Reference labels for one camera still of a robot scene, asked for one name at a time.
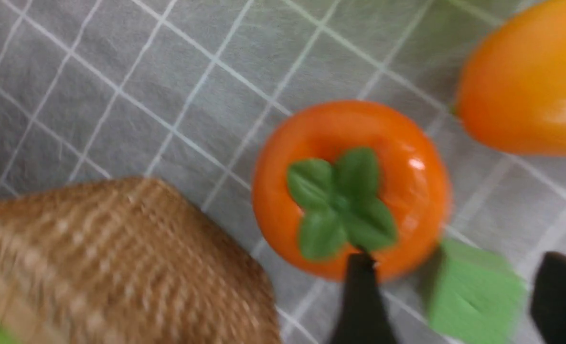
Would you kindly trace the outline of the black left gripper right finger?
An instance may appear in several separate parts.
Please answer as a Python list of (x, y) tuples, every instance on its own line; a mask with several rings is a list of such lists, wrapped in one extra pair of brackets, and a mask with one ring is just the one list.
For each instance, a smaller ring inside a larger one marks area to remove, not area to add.
[(546, 252), (534, 277), (530, 316), (546, 344), (566, 344), (566, 255)]

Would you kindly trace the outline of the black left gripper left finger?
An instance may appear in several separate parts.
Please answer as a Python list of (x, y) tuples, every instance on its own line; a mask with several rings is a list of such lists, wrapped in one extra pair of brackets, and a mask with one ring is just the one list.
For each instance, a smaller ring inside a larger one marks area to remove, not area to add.
[(342, 306), (332, 344), (396, 344), (376, 278), (376, 261), (366, 253), (348, 256)]

